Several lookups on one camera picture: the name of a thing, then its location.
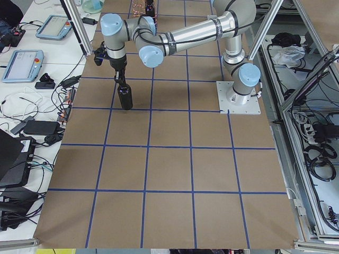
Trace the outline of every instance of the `plastic bag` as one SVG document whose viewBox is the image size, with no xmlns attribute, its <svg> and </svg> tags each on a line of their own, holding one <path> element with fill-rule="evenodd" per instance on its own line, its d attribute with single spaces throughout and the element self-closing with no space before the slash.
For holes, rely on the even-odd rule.
<svg viewBox="0 0 339 254">
<path fill-rule="evenodd" d="M 305 49 L 298 46 L 282 48 L 273 58 L 276 65 L 286 65 L 288 68 L 300 65 L 300 59 L 305 55 Z"/>
</svg>

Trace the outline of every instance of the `light blue cap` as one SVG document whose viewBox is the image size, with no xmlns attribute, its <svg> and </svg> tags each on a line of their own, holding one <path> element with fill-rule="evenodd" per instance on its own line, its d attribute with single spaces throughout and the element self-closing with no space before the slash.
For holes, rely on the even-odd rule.
<svg viewBox="0 0 339 254">
<path fill-rule="evenodd" d="M 147 21 L 147 23 L 149 24 L 149 27 L 152 31 L 152 34 L 155 35 L 156 34 L 156 28 L 155 28 L 155 24 L 154 24 L 154 20 L 152 17 L 149 16 L 143 16 L 143 18 Z"/>
<path fill-rule="evenodd" d="M 139 50 L 139 57 L 144 65 L 149 68 L 155 68 L 164 60 L 163 52 L 156 46 L 147 45 Z"/>
<path fill-rule="evenodd" d="M 122 28 L 122 19 L 119 15 L 108 13 L 100 20 L 101 32 L 104 36 L 111 36 L 118 33 Z"/>
<path fill-rule="evenodd" d="M 239 78 L 245 86 L 256 86 L 260 79 L 260 70 L 258 67 L 248 62 L 240 67 Z"/>
</svg>

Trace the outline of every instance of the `green bowl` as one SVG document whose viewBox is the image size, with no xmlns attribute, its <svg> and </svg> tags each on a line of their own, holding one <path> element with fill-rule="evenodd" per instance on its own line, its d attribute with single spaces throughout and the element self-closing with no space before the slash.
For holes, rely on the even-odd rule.
<svg viewBox="0 0 339 254">
<path fill-rule="evenodd" d="M 104 5 L 104 3 L 102 1 L 100 1 L 100 9 L 94 9 L 93 8 L 93 3 L 91 0 L 89 1 L 85 1 L 82 5 L 82 8 L 84 9 L 85 12 L 90 13 L 90 14 L 95 14 L 95 13 L 99 13 L 102 9 L 102 6 Z"/>
</svg>

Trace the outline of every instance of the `tablet device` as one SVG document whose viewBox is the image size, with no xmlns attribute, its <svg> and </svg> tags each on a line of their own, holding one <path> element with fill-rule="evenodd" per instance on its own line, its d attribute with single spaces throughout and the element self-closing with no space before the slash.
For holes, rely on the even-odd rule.
<svg viewBox="0 0 339 254">
<path fill-rule="evenodd" d="M 42 61 L 42 50 L 14 50 L 1 81 L 32 82 L 38 76 Z"/>
<path fill-rule="evenodd" d="M 37 30 L 36 37 L 46 40 L 61 40 L 72 28 L 66 16 L 50 15 Z"/>
</svg>

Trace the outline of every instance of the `white mounting plate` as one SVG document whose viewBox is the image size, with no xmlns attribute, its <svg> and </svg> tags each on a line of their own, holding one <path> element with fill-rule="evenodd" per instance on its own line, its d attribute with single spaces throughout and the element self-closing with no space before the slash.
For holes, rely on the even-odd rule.
<svg viewBox="0 0 339 254">
<path fill-rule="evenodd" d="M 233 85 L 233 81 L 217 81 L 219 108 L 221 114 L 241 114 L 241 115 L 260 115 L 260 107 L 258 98 L 251 97 L 249 101 L 242 106 L 233 105 L 226 99 L 226 91 Z M 252 95 L 256 94 L 255 89 L 252 90 Z"/>
</svg>

